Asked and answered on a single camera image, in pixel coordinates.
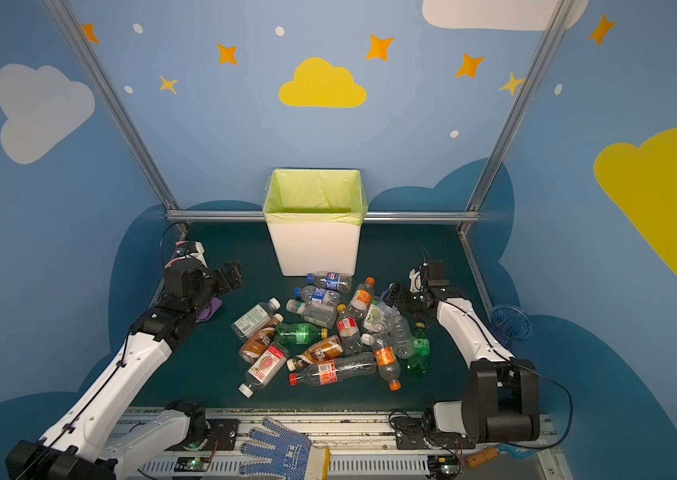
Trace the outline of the white cap blue label bottle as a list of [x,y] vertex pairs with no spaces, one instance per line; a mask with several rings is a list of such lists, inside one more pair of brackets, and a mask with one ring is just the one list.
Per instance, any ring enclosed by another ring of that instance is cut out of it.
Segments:
[[378,309],[384,320],[394,320],[400,316],[399,310],[396,306],[396,300],[391,297],[382,297],[378,302]]

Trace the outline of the clear ribbed white cap bottle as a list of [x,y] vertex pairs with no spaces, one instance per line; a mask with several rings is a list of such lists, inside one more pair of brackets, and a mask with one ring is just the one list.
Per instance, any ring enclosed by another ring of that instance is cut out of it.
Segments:
[[397,358],[409,359],[414,354],[412,333],[408,321],[399,313],[394,313],[389,320],[392,347]]

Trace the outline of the square bottle green label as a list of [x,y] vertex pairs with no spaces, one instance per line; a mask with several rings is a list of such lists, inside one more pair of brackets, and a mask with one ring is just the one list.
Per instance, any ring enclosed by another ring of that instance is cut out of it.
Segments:
[[276,298],[260,302],[232,323],[232,331],[241,340],[248,340],[254,333],[262,329],[268,321],[274,318],[274,315],[278,313],[278,309],[280,309],[280,302]]

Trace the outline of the brown tea bottle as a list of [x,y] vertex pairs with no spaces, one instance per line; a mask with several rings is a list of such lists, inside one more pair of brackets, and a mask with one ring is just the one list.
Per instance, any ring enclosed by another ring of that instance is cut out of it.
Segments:
[[256,360],[262,356],[262,353],[266,351],[266,348],[272,343],[274,335],[276,335],[276,327],[282,324],[284,318],[282,314],[274,314],[274,317],[264,324],[260,330],[252,334],[252,337],[244,343],[244,346],[240,348],[240,357],[248,364],[256,363]]

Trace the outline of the green soda bottle yellow cap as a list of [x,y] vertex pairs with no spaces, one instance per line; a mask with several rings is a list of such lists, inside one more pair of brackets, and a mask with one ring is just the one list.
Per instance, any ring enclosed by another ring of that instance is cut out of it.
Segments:
[[274,330],[274,341],[282,345],[312,345],[326,337],[326,328],[311,323],[282,323]]

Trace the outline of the square bottle pink guava label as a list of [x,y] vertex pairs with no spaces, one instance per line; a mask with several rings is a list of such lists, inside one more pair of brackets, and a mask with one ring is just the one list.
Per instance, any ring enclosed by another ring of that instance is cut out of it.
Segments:
[[262,390],[270,384],[272,378],[286,365],[290,359],[290,352],[278,342],[272,342],[262,356],[254,362],[254,365],[246,371],[246,380],[240,384],[238,391],[246,398],[254,396],[258,390]]

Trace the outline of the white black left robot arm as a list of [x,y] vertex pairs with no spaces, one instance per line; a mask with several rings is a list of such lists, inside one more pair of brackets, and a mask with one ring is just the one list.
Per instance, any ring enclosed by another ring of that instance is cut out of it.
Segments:
[[122,439],[108,440],[144,384],[194,332],[200,314],[244,283],[238,262],[210,270],[198,254],[168,262],[162,278],[162,294],[132,323],[88,391],[39,440],[10,450],[9,478],[126,479],[162,451],[206,439],[202,406],[178,401]]

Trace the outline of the small bottle orange label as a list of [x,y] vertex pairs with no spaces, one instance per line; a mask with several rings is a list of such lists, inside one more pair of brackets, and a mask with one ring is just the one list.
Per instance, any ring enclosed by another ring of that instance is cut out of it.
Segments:
[[388,383],[388,388],[391,391],[400,390],[400,365],[395,357],[390,335],[387,333],[364,333],[361,336],[361,342],[371,348],[377,371]]

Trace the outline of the yellow cap red label bottle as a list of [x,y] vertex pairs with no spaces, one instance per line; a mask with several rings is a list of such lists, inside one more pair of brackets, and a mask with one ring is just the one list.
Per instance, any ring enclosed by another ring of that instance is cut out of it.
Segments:
[[343,304],[336,307],[336,312],[338,312],[336,328],[344,354],[352,356],[361,353],[363,344],[354,314]]

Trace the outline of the clear bottle blue label middle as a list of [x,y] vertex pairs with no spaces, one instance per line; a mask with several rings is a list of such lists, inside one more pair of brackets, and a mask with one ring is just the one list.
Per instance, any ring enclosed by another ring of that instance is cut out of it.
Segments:
[[315,285],[306,285],[302,288],[294,289],[296,299],[304,303],[314,303],[338,307],[340,304],[340,293],[326,288],[316,287]]

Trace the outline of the green circuit board left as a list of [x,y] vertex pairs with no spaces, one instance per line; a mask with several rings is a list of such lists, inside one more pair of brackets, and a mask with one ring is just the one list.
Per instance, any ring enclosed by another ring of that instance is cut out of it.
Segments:
[[206,473],[210,468],[208,457],[178,457],[174,464],[174,473]]

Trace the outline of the blue dotted work glove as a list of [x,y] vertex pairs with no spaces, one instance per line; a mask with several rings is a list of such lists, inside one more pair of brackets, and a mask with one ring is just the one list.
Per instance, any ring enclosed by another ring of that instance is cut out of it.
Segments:
[[291,430],[271,417],[250,430],[240,452],[252,461],[244,462],[238,475],[244,479],[306,479],[312,457],[308,436]]

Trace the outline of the aluminium frame left post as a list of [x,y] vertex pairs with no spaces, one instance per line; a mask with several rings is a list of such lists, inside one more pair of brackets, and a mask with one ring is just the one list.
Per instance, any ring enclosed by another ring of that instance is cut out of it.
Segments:
[[106,109],[110,112],[114,123],[118,126],[118,130],[120,130],[122,137],[126,140],[126,144],[128,144],[130,151],[134,154],[134,158],[140,164],[140,168],[146,174],[146,178],[148,178],[150,185],[154,188],[154,192],[160,198],[162,205],[166,210],[180,210],[176,196],[170,190],[170,186],[168,186],[166,178],[160,172],[152,152],[150,152],[146,142],[144,142],[144,138],[138,132],[138,128],[130,117],[122,98],[120,98],[114,82],[112,82],[108,72],[106,72],[102,60],[96,54],[92,42],[84,34],[84,28],[82,28],[82,24],[78,21],[78,16],[76,16],[72,4],[64,0],[46,0],[44,5],[48,8],[50,15],[54,18],[54,22],[60,28],[62,35],[66,38],[66,42],[72,48],[74,55],[78,58],[78,62],[84,68],[86,75],[90,78],[100,98],[102,98],[102,102],[104,102]]

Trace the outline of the aluminium frame post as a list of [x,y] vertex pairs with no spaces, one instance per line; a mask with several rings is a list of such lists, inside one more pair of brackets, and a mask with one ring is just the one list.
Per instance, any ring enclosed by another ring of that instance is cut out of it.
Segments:
[[540,86],[557,48],[567,30],[568,18],[572,16],[576,1],[558,1],[532,60],[525,72],[524,82],[512,101],[508,116],[500,130],[496,144],[470,195],[463,219],[467,223],[476,223],[480,218],[480,210],[487,194],[508,154],[512,142],[522,124],[523,118]]
[[100,98],[102,98],[102,102],[104,102],[106,109],[110,112],[114,123],[118,126],[118,130],[120,130],[122,137],[126,140],[126,144],[128,144],[130,151],[134,154],[134,158],[140,164],[140,168],[146,174],[146,178],[148,178],[150,185],[154,188],[154,192],[160,198],[162,205],[166,210],[180,210],[176,196],[170,190],[170,186],[168,186],[166,178],[160,172],[152,152],[150,152],[146,142],[144,142],[144,138],[138,132],[138,128],[130,117],[122,98],[120,98],[114,82],[112,82],[108,72],[106,72],[102,60],[96,54],[92,42],[84,34],[84,28],[82,28],[82,24],[78,21],[78,16],[76,16],[72,4],[64,0],[46,0],[44,5],[48,8],[50,15],[54,18],[54,22],[60,28],[62,35],[66,38],[66,42],[72,48],[74,55],[78,58],[78,62],[84,68],[86,75],[90,78]]

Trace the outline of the aluminium frame right post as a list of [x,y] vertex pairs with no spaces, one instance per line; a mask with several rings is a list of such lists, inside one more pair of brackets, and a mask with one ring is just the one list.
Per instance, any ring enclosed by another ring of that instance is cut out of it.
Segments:
[[476,223],[480,218],[480,210],[487,194],[508,154],[512,142],[522,124],[523,118],[540,86],[557,48],[567,30],[568,18],[572,16],[576,1],[558,1],[532,60],[525,72],[524,82],[512,101],[508,116],[500,130],[496,144],[470,195],[463,219],[467,223]]

